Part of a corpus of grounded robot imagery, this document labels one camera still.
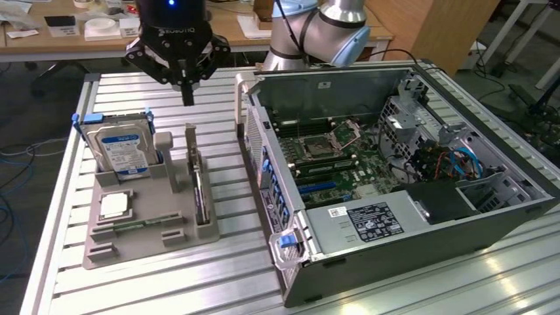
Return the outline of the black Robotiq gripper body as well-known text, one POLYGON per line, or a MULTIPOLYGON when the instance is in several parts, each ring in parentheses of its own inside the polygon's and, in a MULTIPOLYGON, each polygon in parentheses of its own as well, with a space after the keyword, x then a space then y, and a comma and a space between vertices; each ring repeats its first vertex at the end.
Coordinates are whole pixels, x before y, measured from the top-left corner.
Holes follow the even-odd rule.
POLYGON ((188 65, 208 52, 212 39, 204 1, 138 1, 140 39, 167 65, 178 62, 188 85, 188 65))

